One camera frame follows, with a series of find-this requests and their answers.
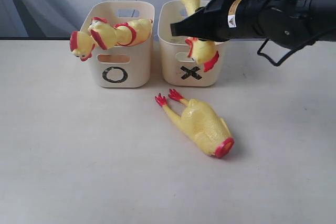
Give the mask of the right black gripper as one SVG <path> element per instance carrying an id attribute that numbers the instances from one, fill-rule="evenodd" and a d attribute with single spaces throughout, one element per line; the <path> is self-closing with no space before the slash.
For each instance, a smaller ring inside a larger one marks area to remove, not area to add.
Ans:
<path id="1" fill-rule="evenodd" d="M 172 36 L 224 42 L 231 39 L 275 40 L 272 0 L 210 0 L 180 22 L 170 23 Z"/>

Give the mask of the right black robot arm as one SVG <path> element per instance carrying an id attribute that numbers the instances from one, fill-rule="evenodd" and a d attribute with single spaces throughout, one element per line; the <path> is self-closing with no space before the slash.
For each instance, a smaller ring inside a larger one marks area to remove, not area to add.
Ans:
<path id="1" fill-rule="evenodd" d="M 295 49 L 335 41 L 335 0 L 210 0 L 170 28 L 173 36 L 215 42 L 269 39 Z"/>

